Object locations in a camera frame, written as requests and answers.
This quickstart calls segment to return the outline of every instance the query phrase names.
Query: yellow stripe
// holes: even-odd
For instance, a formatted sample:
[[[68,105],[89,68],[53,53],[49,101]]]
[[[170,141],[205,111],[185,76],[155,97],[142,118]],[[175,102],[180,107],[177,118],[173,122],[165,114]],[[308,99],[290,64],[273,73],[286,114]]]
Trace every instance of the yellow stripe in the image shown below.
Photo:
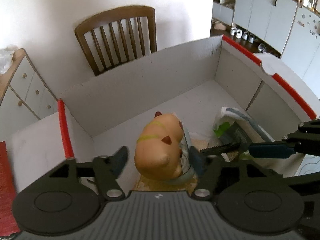
[[[160,123],[159,121],[152,121],[152,122],[149,123],[149,124],[155,124],[155,125],[159,125],[159,126],[165,128],[164,124]]]
[[[141,141],[149,140],[149,139],[155,139],[155,138],[159,138],[159,136],[157,136],[157,135],[143,135],[143,136],[139,137],[139,139],[137,140],[137,143],[141,142]]]

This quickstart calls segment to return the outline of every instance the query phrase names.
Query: gray ribbed panel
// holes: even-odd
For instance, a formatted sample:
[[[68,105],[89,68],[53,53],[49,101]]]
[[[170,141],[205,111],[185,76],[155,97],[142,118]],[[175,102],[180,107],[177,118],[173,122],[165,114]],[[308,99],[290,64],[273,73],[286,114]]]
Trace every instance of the gray ribbed panel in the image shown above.
[[[295,232],[255,236],[241,232],[216,213],[209,202],[191,199],[187,192],[134,191],[124,201],[105,206],[91,225],[66,236],[35,236],[22,232],[15,240],[303,240]]]

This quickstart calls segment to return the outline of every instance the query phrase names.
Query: dark floor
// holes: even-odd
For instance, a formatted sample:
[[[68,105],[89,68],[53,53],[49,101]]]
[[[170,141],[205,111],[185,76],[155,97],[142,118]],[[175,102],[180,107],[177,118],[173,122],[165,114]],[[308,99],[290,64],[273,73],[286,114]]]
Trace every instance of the dark floor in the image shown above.
[[[210,30],[210,37],[211,36],[217,36],[217,35],[226,35],[229,38],[233,39],[236,43],[239,43],[242,47],[246,48],[248,51],[252,52],[252,53],[260,53],[260,51],[258,50],[258,46],[260,43],[264,43],[266,46],[269,47],[271,54],[275,55],[276,57],[280,58],[281,54],[274,50],[272,47],[270,47],[268,44],[266,44],[265,42],[254,42],[254,43],[250,43],[248,41],[245,41],[243,39],[237,39],[236,36],[232,36],[230,34],[230,27],[227,27],[227,30],[225,31],[221,31],[221,30],[215,30],[213,27]]]

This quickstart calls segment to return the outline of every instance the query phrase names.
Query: black circular disc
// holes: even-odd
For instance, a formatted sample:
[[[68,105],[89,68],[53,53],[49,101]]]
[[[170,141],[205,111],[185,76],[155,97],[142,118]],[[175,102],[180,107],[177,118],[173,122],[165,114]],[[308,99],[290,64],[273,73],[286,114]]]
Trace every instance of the black circular disc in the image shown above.
[[[98,196],[81,185],[55,185],[43,192],[20,192],[12,205],[19,227],[39,235],[74,231],[91,221],[100,208]]]
[[[275,234],[297,225],[304,203],[287,185],[268,178],[249,178],[226,188],[217,208],[231,224],[244,231]]]

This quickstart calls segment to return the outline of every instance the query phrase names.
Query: red paper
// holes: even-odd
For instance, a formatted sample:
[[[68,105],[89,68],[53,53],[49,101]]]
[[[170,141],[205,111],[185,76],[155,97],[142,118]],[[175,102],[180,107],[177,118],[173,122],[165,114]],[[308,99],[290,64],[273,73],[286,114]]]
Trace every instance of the red paper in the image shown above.
[[[19,232],[11,212],[12,201],[16,196],[5,142],[0,142],[0,236]]]

